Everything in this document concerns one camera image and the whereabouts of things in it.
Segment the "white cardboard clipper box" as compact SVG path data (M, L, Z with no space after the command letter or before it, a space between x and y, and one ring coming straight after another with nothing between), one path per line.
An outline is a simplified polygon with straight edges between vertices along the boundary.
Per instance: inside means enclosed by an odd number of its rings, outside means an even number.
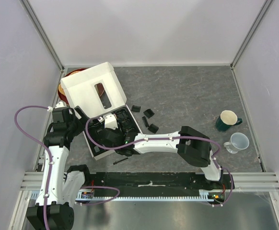
M73 109L79 106L91 121L127 106L126 95L113 66L108 62L65 76L60 83L69 106ZM98 146L88 132L88 124L86 123L84 132Z

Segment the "small black cleaning brush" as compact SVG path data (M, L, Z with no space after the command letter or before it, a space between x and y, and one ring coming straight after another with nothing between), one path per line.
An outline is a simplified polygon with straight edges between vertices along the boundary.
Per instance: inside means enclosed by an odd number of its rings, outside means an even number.
M123 162L123 161L125 161L125 160L128 160L128 157L113 162L113 165L117 165L118 163L121 163L121 162Z

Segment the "small black clipper attachment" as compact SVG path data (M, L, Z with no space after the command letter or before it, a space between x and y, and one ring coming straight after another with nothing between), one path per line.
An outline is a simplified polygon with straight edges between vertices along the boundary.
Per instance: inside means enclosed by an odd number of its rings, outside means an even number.
M143 123L145 125L145 127L149 127L149 123L147 121L147 118L145 116L142 117Z

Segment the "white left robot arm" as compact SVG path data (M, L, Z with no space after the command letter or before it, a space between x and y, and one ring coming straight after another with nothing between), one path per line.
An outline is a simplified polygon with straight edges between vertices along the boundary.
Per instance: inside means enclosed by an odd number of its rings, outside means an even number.
M45 148L42 185L35 205L28 208L26 217L36 230L70 230L78 192L91 184L86 165L65 170L71 143L84 131L84 125L74 109L62 101L52 109L52 118L42 144Z

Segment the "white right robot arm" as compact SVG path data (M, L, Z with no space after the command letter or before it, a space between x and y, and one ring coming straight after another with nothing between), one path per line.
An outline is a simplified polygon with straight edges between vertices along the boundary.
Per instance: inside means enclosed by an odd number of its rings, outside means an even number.
M132 156L152 152L169 152L179 155L186 163L200 168L210 188L218 188L223 183L221 167L213 156L212 144L220 146L209 137L189 126L182 126L179 131L157 134L158 128L149 127L151 135L123 130L122 124L109 114L104 117L104 127L96 132L92 139L105 150Z

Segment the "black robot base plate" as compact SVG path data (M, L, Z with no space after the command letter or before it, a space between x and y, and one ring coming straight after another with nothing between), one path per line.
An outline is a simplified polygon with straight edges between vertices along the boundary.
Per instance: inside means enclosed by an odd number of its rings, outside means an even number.
M185 197L198 196L199 190L234 189L233 180L228 174L221 174L219 182L209 181L202 173L195 172L97 172L91 173L89 181L83 185L95 186L97 197L115 196L117 191L106 189L113 187L120 190L119 197Z

